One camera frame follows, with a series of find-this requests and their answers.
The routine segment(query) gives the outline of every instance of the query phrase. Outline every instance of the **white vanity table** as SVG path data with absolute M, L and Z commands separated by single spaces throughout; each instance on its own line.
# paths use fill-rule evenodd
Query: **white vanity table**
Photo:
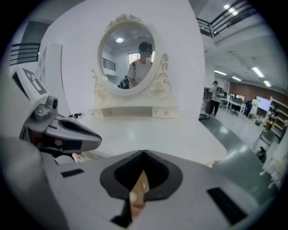
M 116 44 L 116 38 L 123 43 Z M 123 89 L 108 79 L 102 56 L 104 50 L 110 50 L 107 56 L 116 57 L 120 51 L 132 49 L 137 44 L 135 41 L 138 44 L 143 41 L 151 43 L 155 58 L 148 74 L 138 85 Z M 115 71 L 123 67 L 122 63 L 115 64 Z M 131 68 L 129 64 L 126 62 L 124 66 L 126 72 L 128 66 Z M 110 22 L 99 43 L 92 70 L 95 78 L 95 105 L 88 111 L 88 116 L 78 120 L 102 137 L 103 141 L 97 151 L 114 156 L 147 149 L 202 164 L 226 156 L 226 149 L 220 142 L 199 121 L 191 119 L 192 113 L 180 113 L 171 95 L 172 85 L 167 68 L 168 56 L 152 25 L 125 14 Z
M 181 113 L 177 119 L 85 116 L 78 121 L 102 137 L 96 151 L 110 156 L 148 149 L 206 164 L 227 155 L 206 127 L 199 121 L 191 121 L 189 113 Z

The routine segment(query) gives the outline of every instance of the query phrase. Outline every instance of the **gray floor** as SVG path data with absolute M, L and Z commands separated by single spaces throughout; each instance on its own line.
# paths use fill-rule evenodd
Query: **gray floor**
M 277 193 L 277 188 L 273 186 L 268 189 L 271 177 L 269 174 L 259 175 L 262 171 L 262 163 L 249 146 L 217 119 L 201 120 L 201 123 L 227 150 L 227 156 L 215 163 L 212 169 L 238 184 L 259 204 L 273 198 Z

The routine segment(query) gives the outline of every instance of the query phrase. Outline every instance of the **mirror frame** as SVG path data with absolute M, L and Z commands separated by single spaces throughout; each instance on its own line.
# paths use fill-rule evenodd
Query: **mirror frame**
M 122 88 L 115 86 L 113 83 L 111 83 L 111 81 L 105 75 L 103 64 L 102 64 L 102 51 L 104 49 L 106 39 L 116 29 L 122 27 L 123 25 L 127 25 L 129 23 L 138 23 L 138 24 L 146 27 L 150 31 L 152 38 L 154 40 L 155 57 L 154 57 L 154 62 L 153 62 L 153 65 L 152 65 L 150 71 L 148 72 L 147 76 L 143 79 L 143 81 L 140 84 L 138 84 L 137 86 L 132 87 L 130 89 L 122 89 Z M 154 76 L 156 75 L 158 68 L 161 64 L 162 55 L 163 55 L 162 45 L 161 45 L 161 42 L 159 40 L 159 36 L 158 36 L 156 29 L 152 25 L 141 21 L 140 18 L 137 18 L 133 15 L 127 16 L 126 14 L 122 14 L 121 16 L 117 17 L 114 22 L 109 23 L 109 25 L 105 29 L 105 33 L 104 33 L 100 43 L 98 45 L 96 66 L 95 66 L 96 75 L 101 79 L 105 88 L 113 94 L 120 95 L 120 96 L 137 94 L 137 93 L 141 92 L 142 90 L 144 90 L 149 85 L 149 83 L 152 81 Z

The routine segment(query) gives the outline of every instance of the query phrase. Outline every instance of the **desk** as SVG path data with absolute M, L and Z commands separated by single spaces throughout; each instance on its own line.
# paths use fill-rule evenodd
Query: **desk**
M 148 149 L 206 164 L 227 155 L 223 145 L 200 121 L 193 121 L 189 111 L 182 111 L 175 119 L 85 116 L 78 121 L 102 137 L 96 151 L 110 156 Z
M 231 110 L 232 105 L 240 106 L 241 109 L 240 109 L 239 115 L 240 115 L 240 117 L 243 117 L 246 105 L 238 104 L 238 103 L 235 103 L 235 102 L 227 100 L 227 99 L 221 99 L 221 100 L 227 101 L 226 111 L 228 109 L 229 103 L 231 104 L 230 105 L 230 110 Z

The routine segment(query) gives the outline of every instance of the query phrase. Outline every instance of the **white wall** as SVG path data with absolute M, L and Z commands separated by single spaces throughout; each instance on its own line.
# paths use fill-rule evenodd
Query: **white wall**
M 169 57 L 172 93 L 180 109 L 194 111 L 191 119 L 198 120 L 205 81 L 204 51 L 187 0 L 86 0 L 60 16 L 48 28 L 41 47 L 48 42 L 63 45 L 62 76 L 70 112 L 94 107 L 91 69 L 95 67 L 97 48 L 105 27 L 122 13 L 140 17 L 156 28 Z
M 228 91 L 230 90 L 230 81 L 223 78 L 223 77 L 218 77 L 218 76 L 215 76 L 214 78 L 215 81 L 218 82 L 218 86 L 223 88 L 225 91 Z
M 128 75 L 128 54 L 126 52 L 114 54 L 114 60 L 116 63 L 116 72 L 119 78 L 119 82 Z
M 205 87 L 211 88 L 214 81 L 215 63 L 213 58 L 205 58 Z
M 104 72 L 106 75 L 110 75 L 108 78 L 112 79 L 115 85 L 118 85 L 120 81 L 124 79 L 125 75 L 128 74 L 128 53 L 110 53 L 108 50 L 103 49 L 102 57 L 116 64 L 116 71 L 104 69 Z

